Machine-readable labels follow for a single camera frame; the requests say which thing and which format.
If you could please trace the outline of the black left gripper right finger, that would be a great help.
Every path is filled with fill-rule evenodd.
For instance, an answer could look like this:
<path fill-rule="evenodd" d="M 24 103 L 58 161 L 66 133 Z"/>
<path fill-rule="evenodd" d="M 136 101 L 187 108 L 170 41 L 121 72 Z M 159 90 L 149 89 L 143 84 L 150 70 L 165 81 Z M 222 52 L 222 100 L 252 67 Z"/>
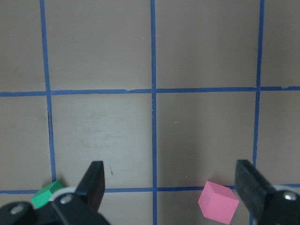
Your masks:
<path fill-rule="evenodd" d="M 267 201 L 276 189 L 248 160 L 240 159 L 235 165 L 235 189 L 255 221 L 259 221 L 266 210 Z"/>

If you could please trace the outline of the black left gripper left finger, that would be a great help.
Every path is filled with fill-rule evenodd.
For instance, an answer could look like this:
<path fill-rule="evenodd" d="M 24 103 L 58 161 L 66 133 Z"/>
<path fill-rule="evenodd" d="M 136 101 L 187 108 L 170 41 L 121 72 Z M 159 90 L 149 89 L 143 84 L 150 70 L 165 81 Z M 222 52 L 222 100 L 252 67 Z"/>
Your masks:
<path fill-rule="evenodd" d="M 91 162 L 75 189 L 75 194 L 88 205 L 93 212 L 98 212 L 105 192 L 105 172 L 103 161 Z"/>

